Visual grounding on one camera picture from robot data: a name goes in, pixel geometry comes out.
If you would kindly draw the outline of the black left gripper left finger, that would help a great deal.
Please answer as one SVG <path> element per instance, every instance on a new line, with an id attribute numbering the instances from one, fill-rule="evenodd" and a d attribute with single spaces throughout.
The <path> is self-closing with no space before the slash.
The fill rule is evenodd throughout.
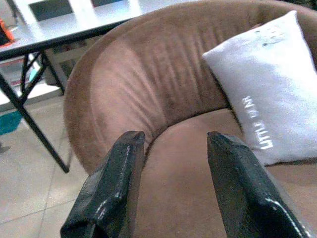
<path id="1" fill-rule="evenodd" d="M 84 182 L 60 229 L 62 238 L 131 238 L 135 229 L 145 134 L 127 131 Z"/>

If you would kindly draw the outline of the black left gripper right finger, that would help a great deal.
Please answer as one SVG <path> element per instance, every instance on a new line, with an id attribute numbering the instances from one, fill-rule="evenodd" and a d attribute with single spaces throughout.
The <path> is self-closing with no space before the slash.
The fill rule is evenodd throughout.
<path id="1" fill-rule="evenodd" d="M 239 138 L 207 134 L 208 164 L 229 238 L 311 238 L 289 194 Z"/>

